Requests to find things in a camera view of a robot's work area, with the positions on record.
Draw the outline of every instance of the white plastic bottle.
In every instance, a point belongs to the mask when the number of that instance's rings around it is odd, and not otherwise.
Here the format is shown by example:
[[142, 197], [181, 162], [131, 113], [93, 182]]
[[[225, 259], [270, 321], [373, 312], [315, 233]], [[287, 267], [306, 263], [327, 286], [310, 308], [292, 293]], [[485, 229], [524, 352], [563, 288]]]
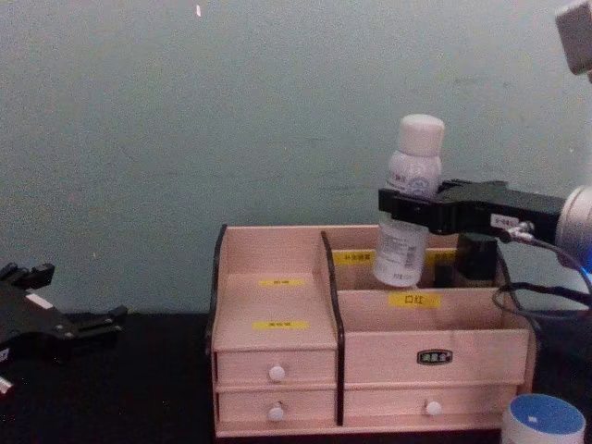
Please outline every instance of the white plastic bottle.
[[[440, 149], [444, 122], [424, 114], [404, 117], [399, 127], [399, 147], [388, 162], [385, 188], [402, 194], [432, 197], [438, 192], [442, 165]], [[411, 287], [424, 266], [428, 229], [393, 220], [381, 213], [374, 275], [394, 287]]]

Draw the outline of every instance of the organizer shelf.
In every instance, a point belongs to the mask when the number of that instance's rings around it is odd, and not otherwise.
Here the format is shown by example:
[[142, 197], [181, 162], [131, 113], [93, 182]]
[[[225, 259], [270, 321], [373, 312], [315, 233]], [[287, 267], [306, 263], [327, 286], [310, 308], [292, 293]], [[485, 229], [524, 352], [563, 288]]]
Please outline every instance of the organizer shelf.
[[[530, 391], [529, 324], [492, 288], [430, 289], [456, 237], [431, 236], [417, 289], [372, 274], [376, 226], [223, 227], [206, 351], [217, 438], [497, 428]], [[505, 302], [511, 306], [511, 298]]]

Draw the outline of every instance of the bottle label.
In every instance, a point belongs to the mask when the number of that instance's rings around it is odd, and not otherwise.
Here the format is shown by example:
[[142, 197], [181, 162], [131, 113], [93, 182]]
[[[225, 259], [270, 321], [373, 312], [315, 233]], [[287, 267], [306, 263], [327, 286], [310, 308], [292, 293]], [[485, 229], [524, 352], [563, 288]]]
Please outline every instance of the bottle label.
[[387, 177], [387, 188], [394, 191], [405, 192], [407, 190], [407, 178], [402, 174], [390, 171]]
[[407, 185], [407, 194], [412, 196], [425, 196], [429, 194], [429, 180], [426, 178], [413, 178]]
[[412, 285], [413, 274], [401, 272], [396, 264], [391, 263], [387, 258], [378, 256], [374, 262], [374, 274], [383, 282], [389, 285], [402, 286]]
[[[378, 254], [387, 261], [403, 265], [405, 268], [413, 268], [415, 264], [415, 257], [417, 255], [417, 246], [410, 245], [409, 240], [403, 237], [397, 236], [397, 234], [384, 232], [381, 230], [378, 234], [378, 245], [380, 245], [380, 251]], [[403, 232], [418, 232], [418, 229], [405, 230]]]

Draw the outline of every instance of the small black label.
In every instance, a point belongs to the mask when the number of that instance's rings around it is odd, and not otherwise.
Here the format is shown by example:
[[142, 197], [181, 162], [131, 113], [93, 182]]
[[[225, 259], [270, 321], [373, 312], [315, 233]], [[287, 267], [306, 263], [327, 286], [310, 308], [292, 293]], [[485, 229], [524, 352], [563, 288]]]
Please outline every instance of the small black label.
[[450, 350], [421, 350], [417, 353], [417, 363], [421, 365], [443, 365], [451, 362]]

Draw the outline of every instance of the wooden drawer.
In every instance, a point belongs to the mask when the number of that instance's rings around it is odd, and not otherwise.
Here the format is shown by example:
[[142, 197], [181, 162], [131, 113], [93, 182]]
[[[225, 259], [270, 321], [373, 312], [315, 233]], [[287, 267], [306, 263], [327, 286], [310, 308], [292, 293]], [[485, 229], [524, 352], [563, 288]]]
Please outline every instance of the wooden drawer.
[[[234, 384], [290, 384], [335, 382], [335, 352], [314, 351], [240, 351], [217, 355], [217, 382]], [[284, 377], [272, 380], [272, 367], [281, 367]]]
[[[345, 381], [524, 382], [527, 330], [348, 333]], [[424, 351], [451, 353], [447, 364], [418, 363]]]
[[[263, 421], [275, 425], [335, 418], [335, 390], [223, 392], [218, 396], [219, 418], [222, 422]], [[269, 411], [277, 407], [278, 403], [283, 418], [269, 421]]]
[[442, 415], [502, 413], [515, 394], [516, 386], [346, 389], [345, 419], [408, 414], [429, 416], [426, 412], [429, 402], [437, 402]]

